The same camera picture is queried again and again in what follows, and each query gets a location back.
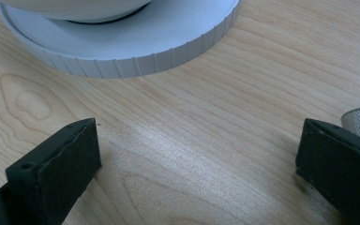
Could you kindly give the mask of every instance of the black rubber block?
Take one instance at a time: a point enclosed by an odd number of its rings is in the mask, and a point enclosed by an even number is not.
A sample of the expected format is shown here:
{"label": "black rubber block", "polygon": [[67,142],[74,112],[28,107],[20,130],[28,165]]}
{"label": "black rubber block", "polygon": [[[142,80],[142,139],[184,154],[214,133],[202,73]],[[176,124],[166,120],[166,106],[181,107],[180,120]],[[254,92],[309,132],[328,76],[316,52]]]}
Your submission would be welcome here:
{"label": "black rubber block", "polygon": [[352,224],[360,224],[360,137],[307,119],[296,158],[297,174]]}
{"label": "black rubber block", "polygon": [[7,168],[10,192],[39,224],[62,224],[101,167],[95,119],[63,127]]}

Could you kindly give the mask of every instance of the light wood surface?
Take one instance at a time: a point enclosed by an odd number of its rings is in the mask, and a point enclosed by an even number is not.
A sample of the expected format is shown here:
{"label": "light wood surface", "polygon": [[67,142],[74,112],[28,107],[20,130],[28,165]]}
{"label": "light wood surface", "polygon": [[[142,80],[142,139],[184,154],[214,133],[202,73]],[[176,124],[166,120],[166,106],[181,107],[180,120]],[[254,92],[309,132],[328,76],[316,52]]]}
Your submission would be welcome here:
{"label": "light wood surface", "polygon": [[344,224],[295,173],[304,119],[360,107],[360,0],[248,0],[212,50],[126,80],[41,64],[0,20],[5,168],[96,117],[103,168],[65,224]]}

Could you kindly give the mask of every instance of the wood grain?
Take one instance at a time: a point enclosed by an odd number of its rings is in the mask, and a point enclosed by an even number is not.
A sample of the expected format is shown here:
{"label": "wood grain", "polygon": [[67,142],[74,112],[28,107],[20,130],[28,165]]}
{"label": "wood grain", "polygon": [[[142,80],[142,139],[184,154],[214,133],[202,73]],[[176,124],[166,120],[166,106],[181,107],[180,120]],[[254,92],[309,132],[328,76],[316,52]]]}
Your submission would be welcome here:
{"label": "wood grain", "polygon": [[0,21],[0,186],[60,127],[96,117],[103,168],[65,224],[344,224],[295,174],[306,117],[360,107],[360,1],[248,0],[212,50],[141,78],[39,63]]}

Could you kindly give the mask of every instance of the white plate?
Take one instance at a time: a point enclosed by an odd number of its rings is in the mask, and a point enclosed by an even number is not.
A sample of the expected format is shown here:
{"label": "white plate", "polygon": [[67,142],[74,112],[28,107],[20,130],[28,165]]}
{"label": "white plate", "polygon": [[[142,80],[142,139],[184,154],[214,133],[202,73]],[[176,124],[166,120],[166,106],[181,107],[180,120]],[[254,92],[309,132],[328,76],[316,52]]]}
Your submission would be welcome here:
{"label": "white plate", "polygon": [[235,20],[239,0],[154,0],[120,22],[76,24],[0,3],[0,15],[24,46],[71,74],[120,78],[180,66],[209,50]]}

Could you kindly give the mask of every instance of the white bowl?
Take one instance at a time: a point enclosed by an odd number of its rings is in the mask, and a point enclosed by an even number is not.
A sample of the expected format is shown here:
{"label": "white bowl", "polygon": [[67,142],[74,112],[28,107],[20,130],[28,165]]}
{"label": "white bowl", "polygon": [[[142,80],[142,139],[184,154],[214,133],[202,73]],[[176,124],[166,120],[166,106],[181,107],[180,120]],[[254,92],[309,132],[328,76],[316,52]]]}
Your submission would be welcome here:
{"label": "white bowl", "polygon": [[80,23],[101,23],[124,17],[151,0],[0,0],[47,18]]}

